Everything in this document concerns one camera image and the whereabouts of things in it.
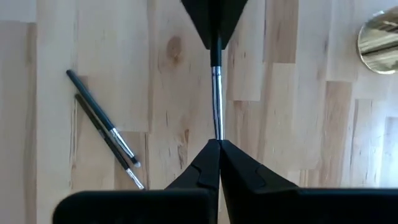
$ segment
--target round mirror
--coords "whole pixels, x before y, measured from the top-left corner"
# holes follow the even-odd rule
[[[388,75],[398,71],[398,7],[365,23],[357,45],[361,60],[372,71]]]

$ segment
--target wooden table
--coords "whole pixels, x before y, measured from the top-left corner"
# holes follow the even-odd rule
[[[226,138],[301,186],[398,186],[398,78],[367,70],[355,48],[361,25],[397,3],[249,0],[223,52]],[[50,223],[81,190],[136,189],[73,99],[68,68],[150,189],[214,135],[209,51],[178,0],[37,0],[36,23],[1,21],[0,40],[7,223]]]

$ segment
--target black brush handle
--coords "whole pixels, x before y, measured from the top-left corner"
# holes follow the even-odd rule
[[[97,115],[98,119],[104,124],[105,128],[110,131],[114,128],[114,125],[109,120],[108,116],[101,109],[101,107],[94,100],[90,92],[84,86],[83,82],[77,77],[76,73],[72,70],[67,70],[67,75],[70,80],[75,84],[76,88],[79,90],[81,96],[85,99],[90,108],[94,111],[95,115]]]
[[[104,127],[102,127],[100,122],[95,118],[95,115],[93,114],[93,112],[91,112],[91,110],[85,103],[84,99],[81,97],[81,95],[76,94],[75,98],[76,98],[77,102],[79,102],[80,106],[83,108],[85,113],[87,114],[90,121],[93,123],[94,127],[99,132],[99,135],[101,135],[101,137],[104,139],[104,141],[106,142],[108,147],[112,150],[114,156],[119,161],[119,163],[122,165],[123,169],[124,170],[129,169],[130,167],[127,164],[126,160],[123,158],[123,156],[121,155],[121,153],[119,152],[117,147],[113,144],[111,138],[106,134]]]

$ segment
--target wood knot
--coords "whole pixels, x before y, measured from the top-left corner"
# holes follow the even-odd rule
[[[170,59],[173,65],[178,65],[182,61],[182,46],[181,38],[173,36],[167,43],[167,58]]]

